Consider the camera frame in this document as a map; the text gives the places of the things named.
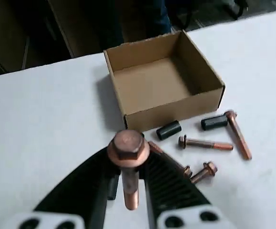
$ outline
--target hex head bolt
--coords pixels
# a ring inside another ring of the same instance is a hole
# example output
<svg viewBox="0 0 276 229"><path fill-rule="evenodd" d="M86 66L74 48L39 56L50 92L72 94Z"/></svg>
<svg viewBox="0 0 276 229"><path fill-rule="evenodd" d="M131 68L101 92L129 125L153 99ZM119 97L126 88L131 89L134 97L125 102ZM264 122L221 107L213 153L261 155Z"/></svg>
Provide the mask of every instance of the hex head bolt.
<svg viewBox="0 0 276 229"><path fill-rule="evenodd" d="M185 149L186 146L197 146L202 148L220 149L220 150L233 150L234 146L229 143L223 142L208 142L195 139L188 139L186 135L179 137L178 145Z"/></svg>
<svg viewBox="0 0 276 229"><path fill-rule="evenodd" d="M227 116L228 122L231 126L231 129L237 138L237 145L240 148L240 151L242 153L244 160L251 160L252 155L250 153L250 150L247 146L247 143L246 143L236 121L235 121L235 118L237 117L237 113L234 112L233 110L229 110L229 111L225 112L225 115Z"/></svg>
<svg viewBox="0 0 276 229"><path fill-rule="evenodd" d="M216 172L217 167L212 161L204 163L204 168L191 177L191 182L192 184L197 184L199 181L203 180L206 177L214 177Z"/></svg>
<svg viewBox="0 0 276 229"><path fill-rule="evenodd" d="M118 132L107 147L109 159L121 170L125 206L129 210L139 205L139 171L150 153L147 141L134 130Z"/></svg>
<svg viewBox="0 0 276 229"><path fill-rule="evenodd" d="M156 154L161 155L162 157L165 157L168 161L170 161L183 175L187 178L190 178L192 176L192 171L189 166L183 167L181 164L179 164L176 160L174 160L171 156L169 156L167 153L165 153L156 143L150 141L148 142L150 150L155 152Z"/></svg>

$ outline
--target white table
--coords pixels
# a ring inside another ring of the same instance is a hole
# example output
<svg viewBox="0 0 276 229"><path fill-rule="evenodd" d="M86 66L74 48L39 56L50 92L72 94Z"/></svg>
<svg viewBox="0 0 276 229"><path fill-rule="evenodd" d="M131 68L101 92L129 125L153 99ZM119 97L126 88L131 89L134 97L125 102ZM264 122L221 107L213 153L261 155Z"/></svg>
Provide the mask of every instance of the white table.
<svg viewBox="0 0 276 229"><path fill-rule="evenodd" d="M276 228L276 13L189 35L226 83L216 113L229 108L238 112L253 159L243 161L237 150L181 151L175 148L179 135L159 145L193 171L204 161L217 164L212 182L197 186L239 229ZM182 121L182 134L231 142L224 128L197 128L212 115ZM0 76L0 223L32 210L119 129L123 123L103 54ZM146 139L155 140L153 133L146 132ZM119 184L104 228L148 228L140 184L140 207L134 212L124 207Z"/></svg>

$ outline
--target cardboard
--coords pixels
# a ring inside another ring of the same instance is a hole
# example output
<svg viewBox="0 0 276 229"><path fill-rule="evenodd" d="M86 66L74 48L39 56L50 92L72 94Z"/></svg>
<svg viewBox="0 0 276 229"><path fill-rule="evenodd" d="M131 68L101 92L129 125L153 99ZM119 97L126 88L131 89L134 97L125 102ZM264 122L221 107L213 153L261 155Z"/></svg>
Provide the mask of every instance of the cardboard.
<svg viewBox="0 0 276 229"><path fill-rule="evenodd" d="M146 131L220 105L225 84L184 31L104 54L129 129Z"/></svg>

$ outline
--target dark pants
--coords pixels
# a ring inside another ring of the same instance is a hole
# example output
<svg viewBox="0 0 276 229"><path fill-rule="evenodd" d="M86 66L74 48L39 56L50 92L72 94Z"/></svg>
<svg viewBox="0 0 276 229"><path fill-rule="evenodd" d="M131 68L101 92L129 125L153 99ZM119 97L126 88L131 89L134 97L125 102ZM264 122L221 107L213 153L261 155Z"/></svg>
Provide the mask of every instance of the dark pants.
<svg viewBox="0 0 276 229"><path fill-rule="evenodd" d="M101 48L108 49L124 42L114 0L87 0L87 13L97 33ZM137 0L145 19L148 38L171 32L164 0Z"/></svg>

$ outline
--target cardboard box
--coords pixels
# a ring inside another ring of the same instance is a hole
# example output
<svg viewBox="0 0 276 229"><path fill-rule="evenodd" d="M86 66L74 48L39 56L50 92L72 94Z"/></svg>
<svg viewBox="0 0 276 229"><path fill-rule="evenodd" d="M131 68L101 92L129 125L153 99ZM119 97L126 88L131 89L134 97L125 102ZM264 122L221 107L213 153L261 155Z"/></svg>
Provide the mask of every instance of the cardboard box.
<svg viewBox="0 0 276 229"><path fill-rule="evenodd" d="M129 129L146 131L220 105L225 84L184 31L104 54Z"/></svg>

